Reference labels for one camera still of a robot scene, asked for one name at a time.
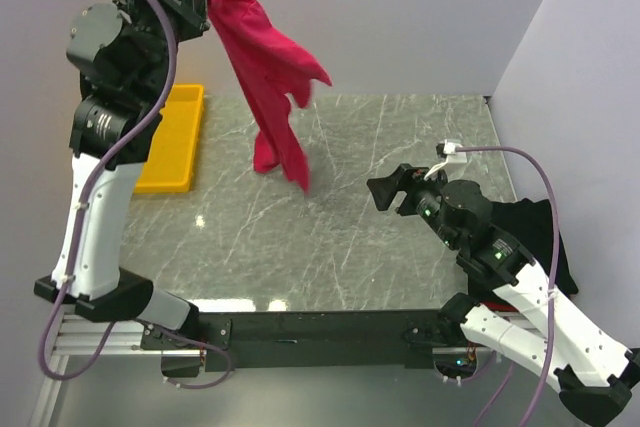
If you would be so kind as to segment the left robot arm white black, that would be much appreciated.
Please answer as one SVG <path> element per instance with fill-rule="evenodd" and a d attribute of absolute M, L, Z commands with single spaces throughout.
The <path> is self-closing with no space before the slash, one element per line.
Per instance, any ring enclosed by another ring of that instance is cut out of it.
<path fill-rule="evenodd" d="M 200 335 L 199 309 L 119 265 L 134 187 L 175 77 L 177 47 L 209 28 L 207 0 L 114 0 L 72 22 L 67 60 L 82 100 L 70 136 L 73 192 L 59 260 L 34 285 L 94 323 L 138 320 L 164 328 L 176 348 Z"/>

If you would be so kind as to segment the red t shirt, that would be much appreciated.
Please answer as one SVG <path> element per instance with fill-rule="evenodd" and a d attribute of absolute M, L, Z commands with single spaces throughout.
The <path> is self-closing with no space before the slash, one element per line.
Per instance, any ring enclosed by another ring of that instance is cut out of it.
<path fill-rule="evenodd" d="M 310 169 L 289 123 L 291 104 L 308 107 L 312 83 L 330 86 L 329 74 L 272 25 L 258 0 L 208 0 L 207 13 L 258 126 L 254 171 L 267 174 L 281 167 L 286 179 L 307 193 Z"/>

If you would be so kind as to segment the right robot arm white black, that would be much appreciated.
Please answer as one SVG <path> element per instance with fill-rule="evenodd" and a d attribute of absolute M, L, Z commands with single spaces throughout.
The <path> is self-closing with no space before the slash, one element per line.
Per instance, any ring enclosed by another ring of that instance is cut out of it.
<path fill-rule="evenodd" d="M 541 264 L 514 236 L 491 220 L 492 203 L 479 185 L 401 164 L 367 181 L 376 208 L 386 211 L 405 195 L 401 216 L 418 215 L 457 254 L 468 278 L 528 319 L 523 329 L 458 293 L 441 309 L 439 334 L 460 346 L 485 345 L 538 375 L 576 418 L 606 426 L 627 406 L 639 382 L 639 352 L 609 336 L 567 296 L 549 286 Z"/>

